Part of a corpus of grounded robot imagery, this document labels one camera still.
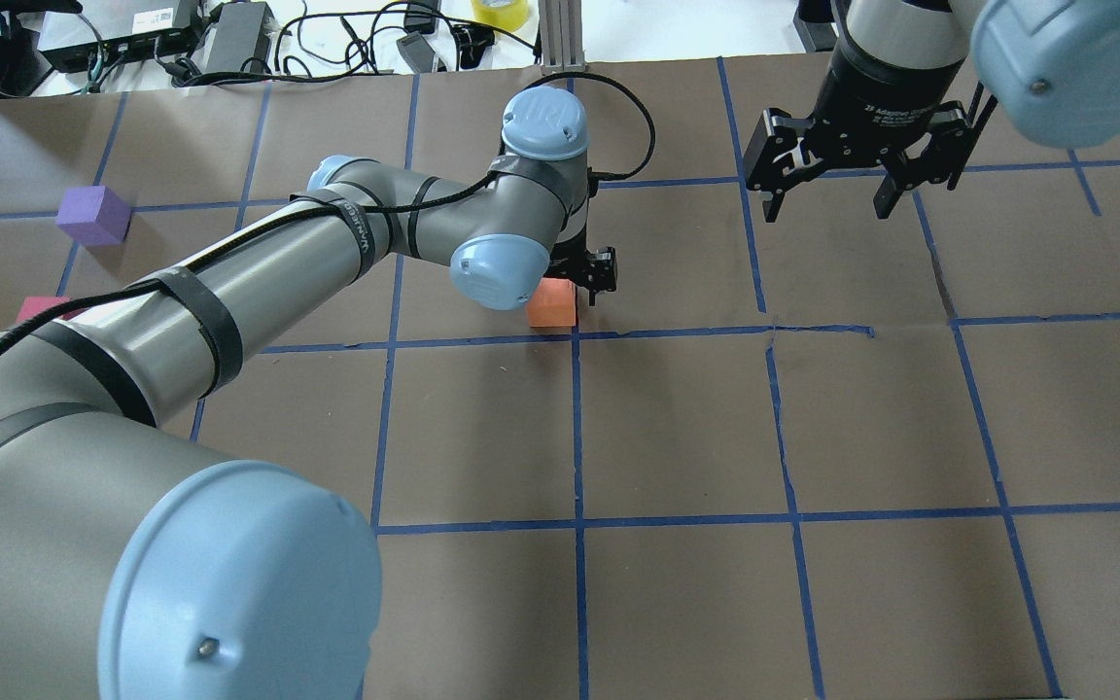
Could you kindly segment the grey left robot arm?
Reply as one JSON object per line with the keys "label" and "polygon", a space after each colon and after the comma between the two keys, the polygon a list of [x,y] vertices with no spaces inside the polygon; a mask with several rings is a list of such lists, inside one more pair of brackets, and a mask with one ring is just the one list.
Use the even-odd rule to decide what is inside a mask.
{"label": "grey left robot arm", "polygon": [[585,249],[582,102],[543,77],[474,185],[332,156],[276,214],[0,333],[0,699],[352,699],[382,568],[368,516],[268,461],[165,433],[184,405],[396,254],[488,309]]}

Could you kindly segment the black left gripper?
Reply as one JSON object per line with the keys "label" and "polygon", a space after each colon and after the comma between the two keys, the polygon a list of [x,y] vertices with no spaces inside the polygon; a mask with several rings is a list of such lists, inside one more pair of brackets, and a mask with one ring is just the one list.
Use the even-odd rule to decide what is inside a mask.
{"label": "black left gripper", "polygon": [[595,306],[600,293],[617,291],[618,265],[616,248],[588,251],[588,203],[590,196],[566,217],[556,244],[552,245],[545,278],[584,284],[588,306]]}

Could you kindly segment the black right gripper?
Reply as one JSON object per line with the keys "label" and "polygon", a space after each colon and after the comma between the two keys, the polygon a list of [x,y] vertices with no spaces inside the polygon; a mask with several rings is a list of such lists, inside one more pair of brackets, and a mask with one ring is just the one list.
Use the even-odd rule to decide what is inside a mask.
{"label": "black right gripper", "polygon": [[907,192],[924,183],[955,181],[976,143],[976,123],[959,101],[907,112],[889,123],[853,102],[843,114],[793,116],[766,108],[744,151],[744,186],[760,192],[766,223],[780,218],[784,199],[824,172],[881,168],[874,195],[877,220],[887,220]]}

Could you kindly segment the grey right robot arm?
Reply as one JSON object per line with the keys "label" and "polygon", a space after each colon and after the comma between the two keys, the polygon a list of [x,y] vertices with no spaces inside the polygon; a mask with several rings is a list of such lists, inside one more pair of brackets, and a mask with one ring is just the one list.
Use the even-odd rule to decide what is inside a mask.
{"label": "grey right robot arm", "polygon": [[744,151],[766,222],[825,172],[883,168],[880,220],[955,188],[998,108],[1048,148],[1120,136],[1120,1],[800,1],[794,21],[830,58],[812,112],[768,108]]}

